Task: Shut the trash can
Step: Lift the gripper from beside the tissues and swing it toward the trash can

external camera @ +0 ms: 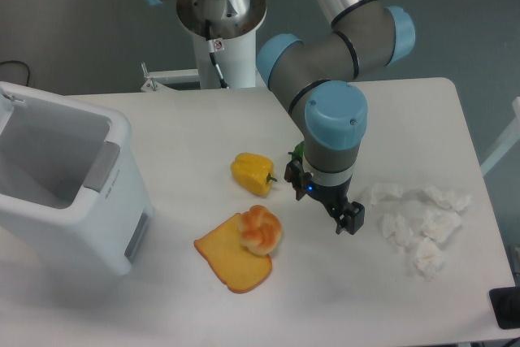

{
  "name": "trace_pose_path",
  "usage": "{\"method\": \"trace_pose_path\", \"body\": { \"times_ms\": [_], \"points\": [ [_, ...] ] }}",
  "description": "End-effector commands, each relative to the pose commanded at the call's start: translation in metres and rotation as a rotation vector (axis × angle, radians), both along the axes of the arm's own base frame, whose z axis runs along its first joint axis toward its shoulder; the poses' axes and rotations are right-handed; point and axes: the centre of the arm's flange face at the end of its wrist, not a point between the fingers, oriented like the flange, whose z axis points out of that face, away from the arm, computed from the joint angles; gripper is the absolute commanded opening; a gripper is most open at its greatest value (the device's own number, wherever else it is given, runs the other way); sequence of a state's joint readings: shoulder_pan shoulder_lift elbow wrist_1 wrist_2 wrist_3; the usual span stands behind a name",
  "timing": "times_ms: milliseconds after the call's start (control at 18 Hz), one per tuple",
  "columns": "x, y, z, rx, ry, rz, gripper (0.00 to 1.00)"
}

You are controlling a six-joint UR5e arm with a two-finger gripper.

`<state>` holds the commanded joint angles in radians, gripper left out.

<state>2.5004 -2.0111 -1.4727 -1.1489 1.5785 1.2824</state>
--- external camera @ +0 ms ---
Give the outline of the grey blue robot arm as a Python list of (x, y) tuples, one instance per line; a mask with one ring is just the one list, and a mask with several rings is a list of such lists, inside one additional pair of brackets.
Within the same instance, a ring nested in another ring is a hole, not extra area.
[(292, 34), (280, 34), (257, 47), (266, 0), (174, 1), (192, 37), (197, 67), (146, 72), (145, 79), (156, 84), (193, 77), (203, 89), (248, 88), (262, 80), (304, 137), (284, 178), (297, 197), (320, 202), (338, 232), (355, 233), (365, 211), (347, 193), (368, 109), (353, 81), (410, 53), (415, 43), (410, 16), (379, 0), (318, 0), (331, 26), (327, 37), (306, 45)]

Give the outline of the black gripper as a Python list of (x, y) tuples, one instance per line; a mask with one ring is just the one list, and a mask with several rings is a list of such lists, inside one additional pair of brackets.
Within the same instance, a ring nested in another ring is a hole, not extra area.
[(297, 201), (308, 195), (326, 206), (327, 213), (336, 221), (336, 234), (346, 231), (354, 235), (364, 224), (365, 207), (347, 199), (350, 178), (338, 184), (322, 184), (317, 176), (304, 171), (302, 161), (293, 158), (285, 168), (284, 179), (290, 183)]

